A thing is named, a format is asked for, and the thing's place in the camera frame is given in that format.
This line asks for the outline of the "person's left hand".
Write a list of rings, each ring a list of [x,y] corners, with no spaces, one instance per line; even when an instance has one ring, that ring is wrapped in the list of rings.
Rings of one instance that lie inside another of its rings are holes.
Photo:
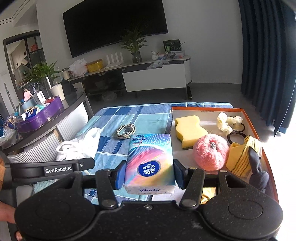
[[[1,221],[8,222],[9,224],[12,224],[12,225],[16,224],[16,221],[15,221],[15,210],[16,209],[14,207],[1,202],[0,210],[1,210]],[[15,230],[14,236],[17,241],[23,240],[23,237],[19,231]]]

